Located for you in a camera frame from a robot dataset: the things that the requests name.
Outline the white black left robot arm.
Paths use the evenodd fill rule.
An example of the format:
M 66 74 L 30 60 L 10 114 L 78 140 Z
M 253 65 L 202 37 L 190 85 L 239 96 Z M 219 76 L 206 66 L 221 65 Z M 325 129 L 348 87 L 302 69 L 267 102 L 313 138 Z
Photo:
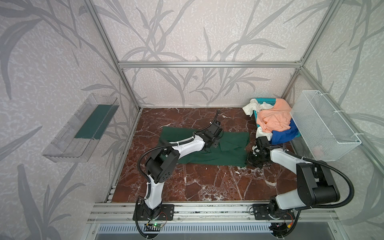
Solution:
M 195 152 L 216 147 L 220 141 L 222 129 L 194 133 L 191 137 L 176 141 L 161 141 L 160 145 L 151 149 L 151 156 L 146 162 L 144 176 L 147 180 L 147 191 L 144 204 L 149 210 L 157 210 L 162 204 L 164 183 L 172 176 L 179 159 Z

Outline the green t-shirt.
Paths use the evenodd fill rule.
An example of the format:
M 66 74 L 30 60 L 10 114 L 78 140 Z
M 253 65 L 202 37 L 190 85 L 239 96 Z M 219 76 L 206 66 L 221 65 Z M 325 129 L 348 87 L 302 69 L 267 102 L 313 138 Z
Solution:
M 195 129 L 163 127 L 160 139 L 176 142 L 193 135 Z M 212 166 L 245 167 L 247 159 L 246 146 L 249 143 L 248 132 L 224 132 L 221 134 L 219 145 L 206 150 L 191 153 L 182 157 L 179 164 L 199 164 Z

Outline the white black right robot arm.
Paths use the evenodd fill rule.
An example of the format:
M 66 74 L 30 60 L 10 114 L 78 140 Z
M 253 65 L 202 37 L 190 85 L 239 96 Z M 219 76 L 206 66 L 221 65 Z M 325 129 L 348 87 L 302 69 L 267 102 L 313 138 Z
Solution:
M 305 161 L 303 157 L 296 156 L 288 150 L 277 148 L 249 152 L 247 163 L 255 168 L 276 163 L 296 175 L 296 189 L 272 199 L 280 210 L 311 209 L 340 200 L 340 192 L 329 168 Z

